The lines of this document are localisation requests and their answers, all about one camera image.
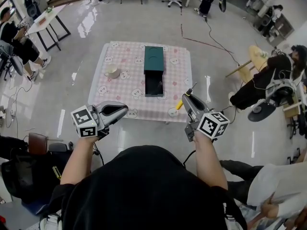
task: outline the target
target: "white cube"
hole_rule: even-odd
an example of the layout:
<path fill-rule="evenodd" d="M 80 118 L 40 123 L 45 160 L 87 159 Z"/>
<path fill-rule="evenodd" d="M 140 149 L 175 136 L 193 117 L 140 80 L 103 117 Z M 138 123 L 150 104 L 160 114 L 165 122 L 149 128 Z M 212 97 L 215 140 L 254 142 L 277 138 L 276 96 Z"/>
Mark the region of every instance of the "white cube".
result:
<path fill-rule="evenodd" d="M 79 137 L 97 136 L 97 123 L 85 105 L 71 112 L 71 119 Z"/>
<path fill-rule="evenodd" d="M 205 113 L 197 127 L 204 135 L 211 139 L 220 137 L 230 121 L 222 113 Z"/>

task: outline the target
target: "black shorts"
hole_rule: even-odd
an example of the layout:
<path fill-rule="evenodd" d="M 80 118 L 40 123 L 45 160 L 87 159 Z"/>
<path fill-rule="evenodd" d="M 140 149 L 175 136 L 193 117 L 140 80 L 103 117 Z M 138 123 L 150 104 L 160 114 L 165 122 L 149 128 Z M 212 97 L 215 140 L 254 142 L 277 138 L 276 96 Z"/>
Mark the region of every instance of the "black shorts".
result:
<path fill-rule="evenodd" d="M 19 43 L 15 46 L 14 54 L 23 60 L 23 65 L 28 63 L 29 60 L 35 62 L 39 57 L 39 51 L 30 39 L 27 39 L 23 45 Z"/>

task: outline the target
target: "sneaker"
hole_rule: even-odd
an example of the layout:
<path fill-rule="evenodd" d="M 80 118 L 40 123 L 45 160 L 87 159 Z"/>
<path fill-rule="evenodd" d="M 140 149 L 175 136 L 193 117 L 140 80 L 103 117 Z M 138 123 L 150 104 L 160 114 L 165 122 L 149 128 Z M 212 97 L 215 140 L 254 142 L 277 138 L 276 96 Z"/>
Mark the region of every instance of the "sneaker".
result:
<path fill-rule="evenodd" d="M 230 101 L 230 98 L 233 97 L 234 95 L 235 95 L 235 92 L 230 92 L 230 93 L 228 94 L 229 106 L 233 106 L 233 104 L 232 104 L 231 101 Z"/>
<path fill-rule="evenodd" d="M 41 65 L 42 69 L 46 69 L 51 61 L 51 56 L 49 56 L 47 59 L 43 59 L 43 64 Z"/>
<path fill-rule="evenodd" d="M 30 76 L 32 82 L 36 80 L 37 75 L 38 75 L 38 70 L 33 71 L 32 75 Z"/>
<path fill-rule="evenodd" d="M 98 1 L 98 3 L 99 3 L 99 4 L 108 4 L 109 2 L 108 2 L 108 1 L 103 1 L 103 0 L 102 0 L 102 1 Z"/>

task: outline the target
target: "gray pants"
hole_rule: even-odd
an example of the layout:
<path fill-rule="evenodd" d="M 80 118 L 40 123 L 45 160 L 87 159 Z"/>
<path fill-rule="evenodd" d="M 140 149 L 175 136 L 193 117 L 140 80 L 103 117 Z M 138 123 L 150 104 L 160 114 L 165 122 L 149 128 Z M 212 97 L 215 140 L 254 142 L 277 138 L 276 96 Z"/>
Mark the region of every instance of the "gray pants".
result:
<path fill-rule="evenodd" d="M 247 163 L 233 160 L 221 160 L 220 163 L 231 174 L 243 179 L 241 182 L 228 182 L 228 192 L 231 197 L 246 205 L 250 185 L 263 166 L 250 166 Z"/>

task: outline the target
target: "gray tiled floor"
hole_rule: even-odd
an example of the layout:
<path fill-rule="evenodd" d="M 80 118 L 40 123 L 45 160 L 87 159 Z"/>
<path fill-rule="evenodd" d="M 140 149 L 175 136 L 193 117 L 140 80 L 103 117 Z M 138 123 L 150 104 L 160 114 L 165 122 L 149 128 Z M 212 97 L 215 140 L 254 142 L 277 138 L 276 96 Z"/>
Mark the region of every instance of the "gray tiled floor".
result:
<path fill-rule="evenodd" d="M 49 51 L 52 56 L 50 66 L 40 72 L 37 82 L 28 93 L 19 92 L 17 101 L 18 137 L 28 134 L 24 131 L 35 127 L 33 132 L 57 137 L 65 141 L 77 141 L 72 126 L 70 112 L 87 104 L 94 71 L 105 43 L 111 40 L 151 42 L 186 47 L 191 53 L 193 81 L 198 81 L 194 93 L 208 103 L 210 108 L 221 110 L 228 106 L 227 95 L 236 91 L 241 84 L 238 75 L 225 79 L 225 75 L 236 67 L 236 63 L 225 51 L 212 46 L 189 41 L 181 37 L 182 24 L 184 37 L 218 46 L 208 35 L 209 27 L 204 20 L 193 12 L 198 6 L 191 0 L 188 8 L 177 5 L 168 8 L 161 0 L 111 0 L 107 5 L 92 7 L 89 0 L 68 5 L 59 14 L 71 35 L 60 42 L 62 51 L 56 47 Z M 221 13 L 214 4 L 209 24 L 211 35 L 225 48 L 234 52 L 240 63 L 248 60 L 248 47 L 258 44 L 263 50 L 272 47 L 250 27 L 247 21 L 227 5 Z M 56 21 L 52 22 L 57 31 L 64 32 Z M 36 35 L 31 35 L 35 44 L 42 50 Z M 46 44 L 51 42 L 47 33 L 42 33 Z M 1 104 L 8 105 L 8 98 L 15 93 L 15 86 L 30 87 L 26 78 L 14 74 L 7 82 L 0 81 Z M 59 129 L 59 119 L 65 110 L 63 126 Z M 305 140 L 297 135 L 289 140 L 290 131 L 282 109 L 278 109 L 266 120 L 252 123 L 247 119 L 248 110 L 236 114 L 236 120 L 225 135 L 215 144 L 221 159 L 245 161 L 254 165 L 286 163 L 296 147 L 303 148 Z M 232 120 L 234 109 L 228 108 L 225 114 Z M 10 128 L 2 128 L 4 136 L 16 136 L 16 121 Z M 155 144 L 174 153 L 181 161 L 192 151 L 184 124 L 122 119 L 111 127 L 110 135 L 98 142 L 105 162 L 113 159 L 119 151 L 144 144 Z M 100 165 L 94 158 L 93 169 Z M 195 172 L 194 157 L 187 168 Z"/>

